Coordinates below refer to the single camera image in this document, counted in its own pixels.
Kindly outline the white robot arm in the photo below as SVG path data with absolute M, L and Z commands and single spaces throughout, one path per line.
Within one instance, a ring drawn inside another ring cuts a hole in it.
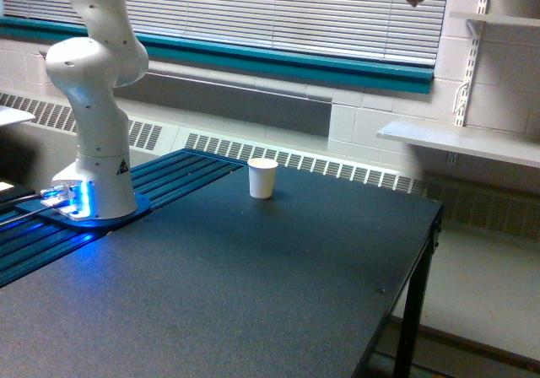
M 51 46 L 46 72 L 72 108 L 77 156 L 57 173 L 53 186 L 74 189 L 61 209 L 74 221 L 117 219 L 134 213 L 128 118 L 114 90 L 141 79 L 149 55 L 135 36 L 126 0 L 70 0 L 88 30 Z

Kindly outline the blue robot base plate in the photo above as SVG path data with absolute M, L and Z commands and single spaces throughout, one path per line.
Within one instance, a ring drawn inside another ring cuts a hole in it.
M 59 224 L 75 230 L 116 230 L 142 218 L 146 213 L 150 212 L 151 202 L 147 197 L 143 194 L 136 193 L 135 198 L 138 205 L 137 210 L 131 214 L 115 219 L 93 218 L 86 220 L 72 220 L 53 209 L 47 209 L 42 213 L 38 213 L 37 216 L 40 219 L 50 221 L 53 224 Z

